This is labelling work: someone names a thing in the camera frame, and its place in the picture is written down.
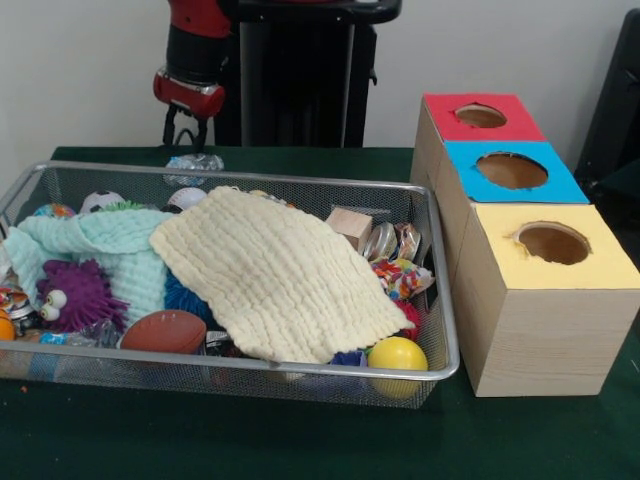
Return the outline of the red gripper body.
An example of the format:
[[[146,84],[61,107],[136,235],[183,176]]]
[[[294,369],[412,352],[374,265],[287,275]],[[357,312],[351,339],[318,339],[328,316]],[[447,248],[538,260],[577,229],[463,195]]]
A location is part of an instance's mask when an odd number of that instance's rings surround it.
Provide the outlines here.
[[[157,100],[182,109],[198,119],[215,117],[224,104],[225,89],[218,84],[197,85],[183,82],[158,70],[153,80]]]

